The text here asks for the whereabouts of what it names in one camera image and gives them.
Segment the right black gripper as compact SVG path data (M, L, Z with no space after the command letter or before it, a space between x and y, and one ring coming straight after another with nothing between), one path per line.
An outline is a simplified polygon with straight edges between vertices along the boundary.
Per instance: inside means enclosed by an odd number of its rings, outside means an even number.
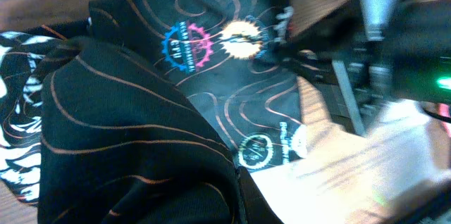
M281 47L282 66L321 93L333 123L359 136L367 134L385 100L371 86L375 60L359 0L346 1Z

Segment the black orange-patterned jersey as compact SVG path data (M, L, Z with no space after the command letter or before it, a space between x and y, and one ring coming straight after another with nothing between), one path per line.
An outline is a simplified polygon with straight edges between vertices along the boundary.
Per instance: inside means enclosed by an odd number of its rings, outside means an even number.
M295 153L290 0L98 0L1 33L1 180L39 223L278 223L249 175Z

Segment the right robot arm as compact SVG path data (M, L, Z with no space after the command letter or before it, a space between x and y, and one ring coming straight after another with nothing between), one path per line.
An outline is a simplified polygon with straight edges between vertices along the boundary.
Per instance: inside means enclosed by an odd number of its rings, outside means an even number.
M450 122L450 1L352 0L277 52L320 91L330 118L365 135L388 101L408 99Z

